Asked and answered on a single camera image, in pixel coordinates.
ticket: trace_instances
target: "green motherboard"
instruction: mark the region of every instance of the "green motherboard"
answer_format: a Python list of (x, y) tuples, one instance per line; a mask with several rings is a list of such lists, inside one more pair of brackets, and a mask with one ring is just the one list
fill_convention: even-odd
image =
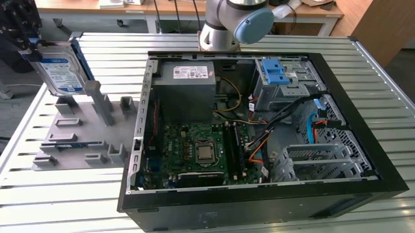
[[(224, 127), (227, 127), (224, 124), (165, 125), (160, 170), (153, 173), (153, 180), (159, 180), (153, 183), (157, 188), (171, 187), (168, 181), (175, 179), (175, 174), (185, 172), (223, 172), (223, 185), (258, 182), (255, 166), (242, 165), (240, 177), (228, 174), (228, 166), (240, 166), (244, 162), (243, 154), (239, 153), (240, 160), (236, 163), (230, 163), (227, 159), (226, 147), (231, 142), (224, 141)], [(238, 128), (239, 145), (243, 147), (250, 140), (247, 126), (239, 124), (232, 127)]]

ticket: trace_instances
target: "floor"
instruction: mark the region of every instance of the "floor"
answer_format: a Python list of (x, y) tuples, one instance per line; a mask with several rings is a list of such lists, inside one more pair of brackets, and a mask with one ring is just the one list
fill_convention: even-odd
[[(147, 33), (147, 24), (143, 20), (125, 20), (128, 27), (119, 27), (115, 20), (64, 20), (64, 27), (57, 29), (53, 21), (43, 20), (41, 35), (44, 40), (64, 41), (69, 32), (100, 32), (100, 33)], [(163, 21), (163, 31), (169, 33), (177, 29), (175, 21)], [(196, 32), (196, 22), (181, 22), (185, 33)], [(412, 101), (415, 101), (415, 50), (402, 50), (394, 58), (386, 71), (394, 78)], [(41, 84), (41, 79), (35, 72), (17, 74), (0, 60), (0, 81), (8, 84)], [(0, 136), (11, 137), (24, 113), (37, 93), (36, 86), (11, 86), (15, 97), (11, 100), (0, 100)], [(5, 147), (5, 141), (0, 140), (0, 151)]]

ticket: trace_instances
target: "ram slot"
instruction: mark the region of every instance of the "ram slot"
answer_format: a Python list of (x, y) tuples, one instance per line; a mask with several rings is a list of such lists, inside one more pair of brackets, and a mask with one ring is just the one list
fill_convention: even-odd
[(232, 125), (224, 125), (223, 129), (223, 139), (224, 139), (224, 149), (227, 156), (228, 165), (228, 177), (230, 179), (238, 180), (238, 176), (242, 175), (239, 156), (238, 156), (238, 142), (235, 141), (235, 130)]
[(239, 141), (240, 139), (240, 133), (238, 131), (238, 126), (234, 126), (234, 133), (235, 133), (235, 141), (236, 141), (236, 153), (239, 157), (239, 166), (240, 166), (240, 171), (242, 171), (242, 176), (246, 177), (246, 161), (244, 161), (244, 152), (243, 152), (243, 147), (242, 147), (242, 142)]

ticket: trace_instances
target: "white sticker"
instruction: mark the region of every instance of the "white sticker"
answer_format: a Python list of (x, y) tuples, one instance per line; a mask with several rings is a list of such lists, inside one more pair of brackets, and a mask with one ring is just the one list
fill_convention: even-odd
[(143, 11), (125, 11), (125, 13), (132, 13), (132, 14), (143, 14)]
[(268, 170), (267, 170), (267, 168), (264, 166), (262, 167), (260, 172), (268, 178), (270, 172), (268, 172)]
[(57, 145), (56, 147), (72, 147), (72, 145)]
[(67, 59), (43, 59), (40, 65), (53, 83), (53, 86), (67, 92), (80, 91), (83, 86), (71, 71), (71, 64)]
[(208, 67), (175, 67), (173, 79), (207, 79)]
[(251, 111), (251, 112), (255, 111), (255, 103), (250, 103), (250, 111)]
[(287, 77), (298, 77), (298, 74), (296, 73), (286, 73), (286, 76)]

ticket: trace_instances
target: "motherboard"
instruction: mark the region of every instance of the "motherboard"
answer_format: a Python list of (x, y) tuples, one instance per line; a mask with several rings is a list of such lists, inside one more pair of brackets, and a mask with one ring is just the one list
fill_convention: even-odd
[(248, 140), (246, 124), (165, 125), (163, 155), (148, 161), (155, 188), (256, 183), (256, 167), (246, 167)]

